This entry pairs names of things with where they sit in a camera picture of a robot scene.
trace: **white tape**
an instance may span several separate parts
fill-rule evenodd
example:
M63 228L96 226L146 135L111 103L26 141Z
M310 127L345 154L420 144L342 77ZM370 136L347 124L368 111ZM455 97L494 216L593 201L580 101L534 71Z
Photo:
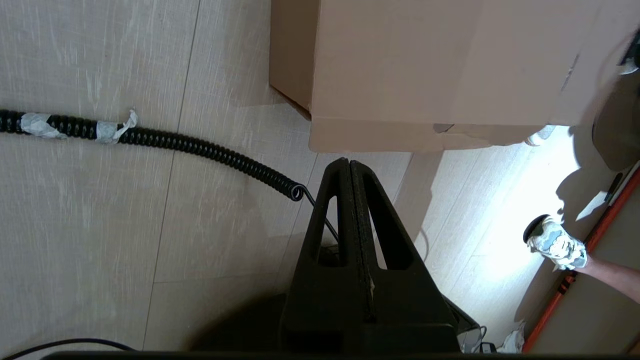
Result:
M118 130L118 124L115 122L98 121L95 126L95 141L99 143L117 143L122 134L138 124L138 114L134 110L129 110L129 120L122 124L122 128Z
M47 124L49 114L26 113L20 118L20 127L25 133L47 139L66 139L67 136L61 134L55 127Z

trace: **coiled cable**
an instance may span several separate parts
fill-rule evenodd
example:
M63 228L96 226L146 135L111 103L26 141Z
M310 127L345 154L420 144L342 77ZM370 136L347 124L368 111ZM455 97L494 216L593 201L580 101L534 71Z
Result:
M0 133L28 135L28 133L22 130L20 125L21 118L24 114L25 113L18 111L0 110ZM64 115L51 115L47 119L47 123L60 133L69 137L95 140L97 136L96 125L98 122L94 120ZM121 129L122 126L122 124L119 124L118 130ZM158 147L160 149L170 149L202 156L262 181L293 201L300 201L303 196L305 196L312 206L316 204L309 190L303 184L289 179L284 174L258 161L212 142L191 136L170 133L168 131L133 127L122 134L118 143ZM338 241L338 233L331 223L329 223L329 220L325 219L324 223L327 228L329 228L329 232L331 232L335 240Z

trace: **tiled floor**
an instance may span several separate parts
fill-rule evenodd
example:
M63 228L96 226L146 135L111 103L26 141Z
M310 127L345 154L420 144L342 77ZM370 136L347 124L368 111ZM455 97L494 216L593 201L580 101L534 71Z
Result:
M0 107L117 121L135 106L141 126L218 142L315 193L339 155L310 152L309 123L268 87L268 35L263 0L0 1ZM441 291L499 343L556 277L524 227L563 208L584 236L602 210L583 211L614 176L588 140L559 127L538 148L346 156L378 174ZM0 355L87 336L184 348L286 289L311 212L158 149L3 135L0 168Z

